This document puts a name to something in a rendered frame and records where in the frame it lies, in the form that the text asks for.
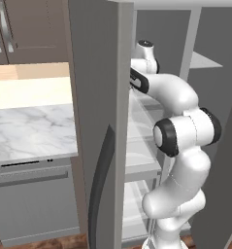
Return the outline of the grey freezer door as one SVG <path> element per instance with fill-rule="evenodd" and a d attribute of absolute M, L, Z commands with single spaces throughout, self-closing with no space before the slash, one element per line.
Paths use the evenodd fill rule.
<path fill-rule="evenodd" d="M 83 179 L 87 209 L 96 164 L 108 125 L 115 153 L 101 196 L 97 249 L 121 249 L 134 7 L 116 0 L 69 0 L 69 20 Z"/>

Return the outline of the grey fridge body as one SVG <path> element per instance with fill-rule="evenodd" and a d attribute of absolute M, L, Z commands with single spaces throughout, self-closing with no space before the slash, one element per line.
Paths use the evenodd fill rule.
<path fill-rule="evenodd" d="M 232 0 L 132 0 L 132 42 L 155 44 L 162 73 L 177 74 L 197 91 L 200 105 L 227 124 L 232 108 Z M 166 177 L 173 161 L 154 146 L 152 127 L 161 105 L 129 91 L 122 246 L 137 246 L 154 222 L 141 207 L 143 195 Z"/>

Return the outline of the grey fridge door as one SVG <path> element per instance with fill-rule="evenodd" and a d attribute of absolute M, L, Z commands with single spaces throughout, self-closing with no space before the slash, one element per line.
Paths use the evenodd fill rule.
<path fill-rule="evenodd" d="M 196 249 L 228 249 L 232 241 L 232 109 L 206 183 L 207 204 L 194 218 Z"/>

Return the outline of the grey dishwasher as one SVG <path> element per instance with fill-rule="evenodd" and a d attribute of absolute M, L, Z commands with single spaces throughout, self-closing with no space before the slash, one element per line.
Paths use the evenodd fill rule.
<path fill-rule="evenodd" d="M 80 231 L 69 159 L 0 165 L 0 175 L 46 175 L 55 171 L 67 171 L 68 177 L 0 187 L 0 240 L 3 246 L 73 235 Z"/>

